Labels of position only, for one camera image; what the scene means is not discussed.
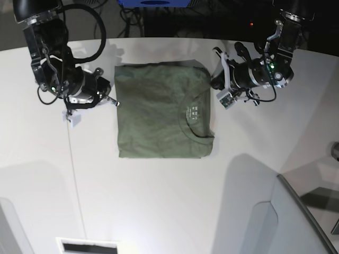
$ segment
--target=white panel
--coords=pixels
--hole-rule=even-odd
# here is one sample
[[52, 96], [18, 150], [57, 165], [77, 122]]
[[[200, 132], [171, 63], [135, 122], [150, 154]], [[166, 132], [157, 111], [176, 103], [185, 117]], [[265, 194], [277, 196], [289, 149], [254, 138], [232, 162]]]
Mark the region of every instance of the white panel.
[[55, 237], [85, 237], [64, 105], [38, 100], [27, 48], [2, 51], [0, 59], [0, 197], [13, 203], [34, 253], [57, 254]]
[[[71, 45], [75, 56], [88, 56], [99, 42]], [[112, 83], [114, 67], [123, 63], [196, 59], [212, 72], [219, 61], [212, 51], [215, 46], [225, 48], [218, 40], [111, 39], [103, 55], [87, 67], [102, 67], [104, 77]], [[246, 46], [253, 57], [257, 56], [252, 44]], [[231, 57], [241, 61], [234, 49]], [[142, 254], [239, 252], [251, 209], [265, 195], [246, 199], [246, 205], [240, 207], [249, 211], [233, 210], [238, 221], [220, 215], [231, 161], [246, 153], [279, 171], [338, 71], [337, 63], [335, 57], [297, 50], [292, 62], [295, 78], [287, 88], [278, 90], [276, 102], [260, 107], [238, 103], [225, 111], [213, 97], [215, 147], [211, 156], [201, 160], [119, 159], [116, 109], [106, 105], [86, 113], [80, 125], [71, 130], [71, 145], [88, 236], [131, 241]], [[273, 96], [270, 89], [259, 88], [258, 93], [262, 98]], [[227, 189], [237, 196], [235, 190]], [[227, 244], [224, 241], [214, 248], [219, 216], [231, 228], [222, 230], [226, 232], [224, 239], [229, 239]]]

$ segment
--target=green t-shirt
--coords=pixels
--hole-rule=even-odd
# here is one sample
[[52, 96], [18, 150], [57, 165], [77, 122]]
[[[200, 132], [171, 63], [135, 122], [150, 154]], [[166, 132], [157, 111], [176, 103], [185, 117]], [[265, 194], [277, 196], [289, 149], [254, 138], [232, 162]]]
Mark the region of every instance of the green t-shirt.
[[210, 77], [182, 66], [115, 68], [122, 158], [201, 158], [211, 154]]

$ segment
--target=gray panel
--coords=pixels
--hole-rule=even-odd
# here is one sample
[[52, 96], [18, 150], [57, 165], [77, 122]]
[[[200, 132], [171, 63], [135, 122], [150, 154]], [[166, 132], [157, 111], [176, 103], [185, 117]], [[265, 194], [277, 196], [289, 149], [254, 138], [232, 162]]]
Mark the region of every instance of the gray panel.
[[253, 207], [240, 254], [267, 254], [278, 228], [278, 215], [270, 202]]
[[339, 220], [337, 221], [337, 223], [335, 224], [331, 234], [339, 234]]
[[271, 254], [337, 254], [337, 251], [287, 181], [279, 176], [271, 203], [279, 226], [270, 247]]
[[0, 253], [5, 254], [22, 254], [21, 249], [14, 237], [11, 227], [6, 219], [5, 213], [0, 206]]

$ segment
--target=screw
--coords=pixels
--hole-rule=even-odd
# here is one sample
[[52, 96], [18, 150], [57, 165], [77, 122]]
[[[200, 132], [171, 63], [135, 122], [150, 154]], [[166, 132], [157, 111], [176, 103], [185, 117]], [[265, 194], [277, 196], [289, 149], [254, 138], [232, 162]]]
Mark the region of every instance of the screw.
[[281, 79], [282, 79], [281, 73], [280, 73], [280, 72], [276, 72], [276, 73], [274, 74], [274, 78], [275, 78], [276, 80], [281, 80]]
[[98, 76], [102, 76], [102, 75], [104, 74], [104, 70], [101, 69], [101, 68], [96, 68], [96, 69], [95, 69], [95, 72], [96, 72], [96, 74], [97, 74]]

